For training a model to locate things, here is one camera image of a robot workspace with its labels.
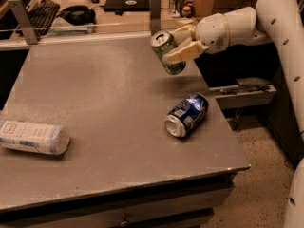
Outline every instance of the black headphones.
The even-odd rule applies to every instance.
[[[71,6],[63,9],[58,17],[62,17],[74,26],[80,26],[86,23],[94,23],[95,11],[84,5]]]

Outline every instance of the robotic arm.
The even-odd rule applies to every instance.
[[[304,140],[304,28],[296,0],[257,0],[256,9],[238,9],[203,18],[171,33],[177,48],[164,54],[169,65],[214,54],[229,46],[274,42]]]

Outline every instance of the white bottle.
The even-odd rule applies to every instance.
[[[0,145],[5,148],[61,155],[68,144],[68,130],[61,125],[0,121]]]

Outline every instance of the green can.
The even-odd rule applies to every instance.
[[[177,47],[177,44],[172,34],[167,31],[157,32],[151,38],[151,46],[168,74],[177,75],[185,69],[186,62],[180,62],[177,64],[170,65],[163,61],[163,55]]]

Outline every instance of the keyboard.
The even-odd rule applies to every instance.
[[[51,24],[56,18],[59,8],[60,5],[51,0],[41,0],[40,2],[37,2],[28,13],[31,23],[40,35],[46,35],[48,33]],[[22,34],[19,26],[16,32]]]

